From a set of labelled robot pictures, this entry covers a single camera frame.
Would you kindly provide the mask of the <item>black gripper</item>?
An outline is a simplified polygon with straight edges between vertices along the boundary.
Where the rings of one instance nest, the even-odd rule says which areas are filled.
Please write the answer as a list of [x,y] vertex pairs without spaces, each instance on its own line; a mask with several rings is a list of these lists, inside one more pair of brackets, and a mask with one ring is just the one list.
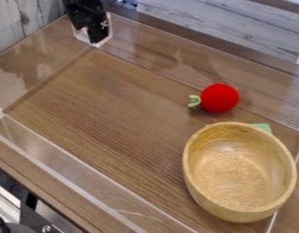
[[74,29],[87,26],[89,42],[97,43],[106,35],[106,30],[101,28],[106,19],[101,0],[62,0],[62,4]]

